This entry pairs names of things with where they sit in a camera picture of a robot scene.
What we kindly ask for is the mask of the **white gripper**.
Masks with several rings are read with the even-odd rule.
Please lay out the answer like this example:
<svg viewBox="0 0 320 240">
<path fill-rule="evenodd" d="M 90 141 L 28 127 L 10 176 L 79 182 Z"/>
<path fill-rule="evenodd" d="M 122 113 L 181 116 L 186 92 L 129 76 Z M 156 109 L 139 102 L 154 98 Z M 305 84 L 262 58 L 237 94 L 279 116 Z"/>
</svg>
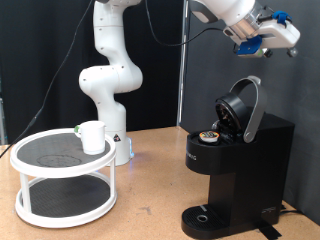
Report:
<svg viewBox="0 0 320 240">
<path fill-rule="evenodd" d="M 298 55 L 298 50 L 294 46 L 300 39 L 300 32 L 290 21 L 285 20 L 279 23 L 277 19 L 271 17 L 259 17 L 257 23 L 259 24 L 257 34 L 261 49 L 288 48 L 289 57 Z"/>
</svg>

